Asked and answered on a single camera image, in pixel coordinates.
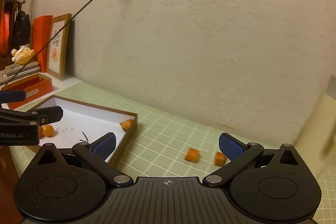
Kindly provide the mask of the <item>small round orange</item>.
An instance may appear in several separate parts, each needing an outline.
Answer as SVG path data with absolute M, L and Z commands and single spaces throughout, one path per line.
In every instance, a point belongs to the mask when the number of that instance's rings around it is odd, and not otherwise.
M 52 125 L 47 124 L 42 126 L 42 134 L 48 138 L 53 137 L 55 133 L 54 128 Z

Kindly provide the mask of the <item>small orange fruit piece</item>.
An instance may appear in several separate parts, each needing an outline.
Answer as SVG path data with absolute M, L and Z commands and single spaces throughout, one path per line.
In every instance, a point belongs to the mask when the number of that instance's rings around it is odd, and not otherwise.
M 216 152 L 215 153 L 215 157 L 214 157 L 214 164 L 216 166 L 224 166 L 226 163 L 226 155 L 224 155 L 224 153 L 222 152 Z

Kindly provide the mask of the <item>red hanging bag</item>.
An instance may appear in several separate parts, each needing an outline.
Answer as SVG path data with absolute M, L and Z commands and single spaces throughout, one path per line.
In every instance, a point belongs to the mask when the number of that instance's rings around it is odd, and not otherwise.
M 11 3 L 5 3 L 1 12 L 1 55 L 8 56 L 11 35 Z

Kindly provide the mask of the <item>wooden framed calligraphy picture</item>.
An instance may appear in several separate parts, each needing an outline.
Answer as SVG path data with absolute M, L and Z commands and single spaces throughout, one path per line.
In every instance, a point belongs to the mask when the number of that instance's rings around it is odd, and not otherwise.
M 60 81 L 65 77 L 66 49 L 71 17 L 71 14 L 64 14 L 52 19 L 47 73 Z

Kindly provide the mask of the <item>open red gift box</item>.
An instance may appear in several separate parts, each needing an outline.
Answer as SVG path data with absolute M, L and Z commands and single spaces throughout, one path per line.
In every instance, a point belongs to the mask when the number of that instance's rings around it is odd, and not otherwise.
M 53 91 L 52 79 L 43 74 L 37 73 L 20 80 L 9 83 L 3 87 L 4 91 L 9 90 L 23 90 L 26 92 L 26 99 L 21 102 L 10 102 L 8 107 L 15 110 L 22 105 L 25 105 L 34 99 L 37 99 L 47 93 Z

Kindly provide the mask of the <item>white shallow cardboard tray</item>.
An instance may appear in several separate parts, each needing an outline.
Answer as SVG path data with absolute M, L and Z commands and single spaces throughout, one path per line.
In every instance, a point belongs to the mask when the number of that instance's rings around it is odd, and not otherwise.
M 92 143 L 108 132 L 116 135 L 116 149 L 106 159 L 112 166 L 116 166 L 124 149 L 137 130 L 136 113 L 117 110 L 109 107 L 98 106 L 92 103 L 80 102 L 60 96 L 50 96 L 32 109 L 60 106 L 63 109 L 63 117 L 59 122 L 53 123 L 55 130 L 53 137 L 43 137 L 38 145 L 29 145 L 28 149 L 38 152 L 45 143 L 54 143 L 58 148 L 71 148 L 76 143 L 88 138 Z M 132 119 L 133 123 L 127 132 L 124 132 L 120 123 Z

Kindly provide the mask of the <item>green checked table mat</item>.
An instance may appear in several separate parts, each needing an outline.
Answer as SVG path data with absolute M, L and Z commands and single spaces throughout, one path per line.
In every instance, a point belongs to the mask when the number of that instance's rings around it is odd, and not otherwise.
M 209 127 L 86 82 L 58 89 L 55 95 L 138 114 L 137 129 L 117 163 L 120 170 L 133 178 L 175 175 L 203 178 L 206 173 L 216 170 L 213 160 L 215 152 L 219 151 L 218 137 L 222 132 L 229 132 L 243 142 L 257 141 L 265 148 L 278 148 L 289 140 L 283 138 L 284 133 L 280 133 L 280 140 L 275 141 L 273 130 L 266 135 L 270 137 L 267 141 L 258 136 L 246 138 L 245 133 L 236 134 L 224 126 L 220 126 L 221 129 Z M 198 163 L 184 160 L 189 147 L 200 150 L 201 158 Z M 35 153 L 23 146 L 11 147 L 10 151 L 20 176 Z M 314 219 L 318 223 L 335 223 L 335 159 L 323 169 L 318 171 L 316 177 L 322 189 L 322 201 Z

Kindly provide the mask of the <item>tall red box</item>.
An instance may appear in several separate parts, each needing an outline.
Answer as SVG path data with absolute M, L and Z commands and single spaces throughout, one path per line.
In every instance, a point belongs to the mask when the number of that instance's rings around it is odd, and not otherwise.
M 52 15 L 43 15 L 34 19 L 33 49 L 36 53 L 38 53 L 50 39 L 52 19 Z M 45 47 L 36 57 L 43 73 L 47 71 L 47 51 L 48 49 Z

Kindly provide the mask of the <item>black hanging bag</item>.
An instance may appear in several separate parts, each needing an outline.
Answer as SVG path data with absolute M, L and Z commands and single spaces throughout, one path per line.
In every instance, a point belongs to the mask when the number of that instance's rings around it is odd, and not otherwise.
M 30 43 L 31 24 L 29 14 L 21 9 L 18 10 L 13 28 L 13 47 L 19 49 Z

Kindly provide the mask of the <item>cream thermos jug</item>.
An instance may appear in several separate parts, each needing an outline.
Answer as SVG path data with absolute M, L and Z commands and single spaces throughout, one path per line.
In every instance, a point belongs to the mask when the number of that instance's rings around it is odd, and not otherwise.
M 335 77 L 316 103 L 295 143 L 315 178 L 335 159 Z

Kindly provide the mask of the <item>plush teddy bear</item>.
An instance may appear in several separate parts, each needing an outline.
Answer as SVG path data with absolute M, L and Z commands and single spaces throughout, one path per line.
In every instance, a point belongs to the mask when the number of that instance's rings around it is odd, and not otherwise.
M 11 51 L 11 61 L 19 65 L 25 65 L 34 57 L 35 51 L 29 47 L 21 47 L 19 50 L 13 49 Z

